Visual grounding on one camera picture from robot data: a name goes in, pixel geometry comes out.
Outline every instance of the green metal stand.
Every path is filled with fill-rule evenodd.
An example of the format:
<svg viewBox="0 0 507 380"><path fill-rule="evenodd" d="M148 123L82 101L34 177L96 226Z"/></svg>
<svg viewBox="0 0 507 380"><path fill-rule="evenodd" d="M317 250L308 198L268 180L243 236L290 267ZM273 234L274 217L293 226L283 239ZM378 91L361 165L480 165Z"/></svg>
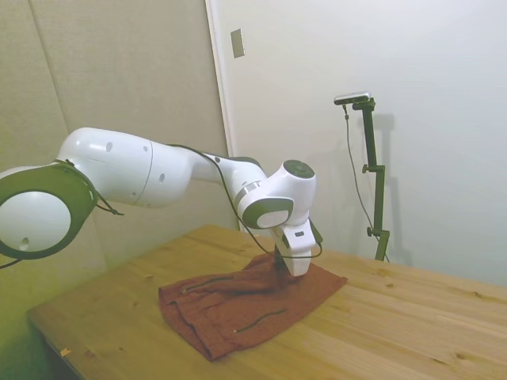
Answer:
<svg viewBox="0 0 507 380"><path fill-rule="evenodd" d="M368 164L363 166L363 173L375 173L375 210L373 214L373 229L367 228L368 236L376 236L379 239L375 260L384 260L386 256L387 243L389 242L389 231L382 229L383 221L383 190L386 180L386 167L377 165L375 152L375 134L373 132L372 113L375 109L375 100L371 97L367 101L361 101L352 105L354 110L363 112L364 137L366 139L366 153Z"/></svg>

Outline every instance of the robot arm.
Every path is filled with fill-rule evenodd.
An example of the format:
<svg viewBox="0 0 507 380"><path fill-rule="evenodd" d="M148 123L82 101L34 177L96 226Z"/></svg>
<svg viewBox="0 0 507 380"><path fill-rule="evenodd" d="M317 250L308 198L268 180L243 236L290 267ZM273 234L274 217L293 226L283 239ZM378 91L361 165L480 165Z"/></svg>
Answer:
<svg viewBox="0 0 507 380"><path fill-rule="evenodd" d="M36 259L77 235L99 199L164 207L191 179L223 184L245 226L268 229L293 276L306 273L320 243L309 210L316 178L300 161L271 177L251 158L223 158L134 135L82 128L50 165L0 173L0 253Z"/></svg>

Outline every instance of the red cloth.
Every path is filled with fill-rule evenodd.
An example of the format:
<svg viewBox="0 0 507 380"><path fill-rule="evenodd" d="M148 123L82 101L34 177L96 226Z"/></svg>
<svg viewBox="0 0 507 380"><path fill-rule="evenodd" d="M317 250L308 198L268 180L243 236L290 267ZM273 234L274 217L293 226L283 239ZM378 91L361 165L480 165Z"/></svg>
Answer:
<svg viewBox="0 0 507 380"><path fill-rule="evenodd" d="M346 281L314 264L292 277L281 257L263 254L239 272L161 287L158 298L167 323L212 361L271 339Z"/></svg>

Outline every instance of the wooden table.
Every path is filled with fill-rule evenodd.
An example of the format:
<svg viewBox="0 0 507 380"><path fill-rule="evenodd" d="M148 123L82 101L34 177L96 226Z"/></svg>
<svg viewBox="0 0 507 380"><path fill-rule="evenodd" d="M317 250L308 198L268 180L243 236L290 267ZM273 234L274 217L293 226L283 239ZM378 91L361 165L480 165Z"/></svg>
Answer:
<svg viewBox="0 0 507 380"><path fill-rule="evenodd" d="M158 287L256 254L248 235L206 226L29 316L85 379L507 379L507 289L331 251L314 262L348 277L344 288L269 342L209 363L163 321Z"/></svg>

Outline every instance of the light switch plate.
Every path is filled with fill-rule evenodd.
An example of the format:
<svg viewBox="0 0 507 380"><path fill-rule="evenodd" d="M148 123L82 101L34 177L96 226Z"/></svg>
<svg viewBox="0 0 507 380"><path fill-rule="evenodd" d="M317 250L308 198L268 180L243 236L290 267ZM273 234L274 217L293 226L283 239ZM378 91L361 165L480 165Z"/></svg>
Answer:
<svg viewBox="0 0 507 380"><path fill-rule="evenodd" d="M243 33L241 29L231 32L232 52L235 58L245 55L245 47L243 46Z"/></svg>

